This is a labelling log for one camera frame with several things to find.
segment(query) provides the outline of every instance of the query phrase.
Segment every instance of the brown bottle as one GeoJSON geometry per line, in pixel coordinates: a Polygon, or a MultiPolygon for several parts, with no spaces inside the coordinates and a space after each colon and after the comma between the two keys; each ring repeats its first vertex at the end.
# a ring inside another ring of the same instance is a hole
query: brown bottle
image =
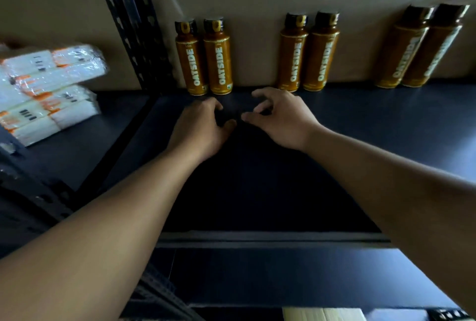
{"type": "Polygon", "coordinates": [[[339,12],[319,11],[306,44],[306,64],[302,87],[320,91],[327,82],[330,65],[336,50],[340,31],[337,29],[339,12]]]}
{"type": "Polygon", "coordinates": [[[377,62],[375,85],[395,88],[428,30],[434,7],[410,5],[388,34],[377,62]]]}
{"type": "Polygon", "coordinates": [[[226,95],[233,89],[230,37],[223,31],[223,17],[205,19],[203,25],[210,89],[216,95],[226,95]]]}
{"type": "Polygon", "coordinates": [[[194,19],[175,22],[175,30],[175,44],[187,90],[192,96],[203,96],[208,91],[207,70],[197,24],[194,19]]]}
{"type": "Polygon", "coordinates": [[[402,79],[408,87],[421,87],[455,40],[469,5],[440,4],[431,18],[430,29],[402,79]]]}
{"type": "Polygon", "coordinates": [[[279,89],[295,92],[299,88],[304,43],[308,35],[304,29],[306,23],[306,14],[286,14],[284,29],[280,33],[276,86],[279,89]]]}

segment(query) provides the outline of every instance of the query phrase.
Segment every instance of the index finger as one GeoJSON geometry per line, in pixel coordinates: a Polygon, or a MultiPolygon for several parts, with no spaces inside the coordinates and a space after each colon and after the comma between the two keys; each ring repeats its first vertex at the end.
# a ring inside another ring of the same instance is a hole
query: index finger
{"type": "Polygon", "coordinates": [[[215,97],[207,98],[203,102],[206,103],[206,104],[209,104],[210,106],[217,109],[218,111],[221,111],[223,109],[223,106],[221,105],[221,103],[215,97]]]}
{"type": "Polygon", "coordinates": [[[283,96],[283,91],[273,87],[266,87],[255,89],[251,92],[253,97],[262,97],[265,96],[266,98],[276,101],[279,97],[283,96]]]}

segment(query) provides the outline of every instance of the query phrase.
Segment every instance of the black bottle cap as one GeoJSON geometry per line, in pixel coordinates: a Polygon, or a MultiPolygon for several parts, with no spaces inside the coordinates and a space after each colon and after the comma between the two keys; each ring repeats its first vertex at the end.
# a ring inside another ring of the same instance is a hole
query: black bottle cap
{"type": "Polygon", "coordinates": [[[435,10],[431,23],[436,26],[451,25],[464,17],[469,5],[440,4],[435,10]]]}
{"type": "Polygon", "coordinates": [[[316,23],[317,27],[331,27],[337,25],[337,20],[339,19],[339,12],[334,10],[323,9],[318,11],[316,14],[316,23]]]}
{"type": "Polygon", "coordinates": [[[223,30],[223,17],[210,17],[203,20],[203,27],[207,33],[221,32],[223,30]]]}
{"type": "Polygon", "coordinates": [[[302,28],[307,23],[307,14],[300,12],[293,12],[286,14],[284,27],[286,28],[302,28]]]}
{"type": "Polygon", "coordinates": [[[409,5],[402,15],[402,21],[412,22],[416,20],[428,20],[433,15],[434,10],[434,6],[409,5]]]}
{"type": "Polygon", "coordinates": [[[196,34],[197,24],[193,18],[175,22],[175,31],[178,34],[196,34]]]}

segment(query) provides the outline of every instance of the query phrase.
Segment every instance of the person's left arm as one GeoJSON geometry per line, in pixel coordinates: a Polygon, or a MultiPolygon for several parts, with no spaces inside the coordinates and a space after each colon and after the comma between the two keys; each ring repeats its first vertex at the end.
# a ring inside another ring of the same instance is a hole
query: person's left arm
{"type": "Polygon", "coordinates": [[[183,184],[236,126],[215,108],[194,102],[160,156],[0,260],[0,320],[117,320],[183,184]]]}

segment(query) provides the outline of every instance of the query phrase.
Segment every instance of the person's right hand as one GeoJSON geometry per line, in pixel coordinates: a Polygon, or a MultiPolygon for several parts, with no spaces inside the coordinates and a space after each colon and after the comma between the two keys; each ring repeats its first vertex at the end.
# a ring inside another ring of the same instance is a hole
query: person's right hand
{"type": "Polygon", "coordinates": [[[311,134],[316,130],[327,130],[299,96],[271,87],[256,89],[251,94],[253,97],[265,96],[266,100],[253,112],[243,113],[241,119],[261,128],[283,147],[305,152],[311,134]],[[260,114],[267,108],[272,108],[271,115],[260,114]]]}

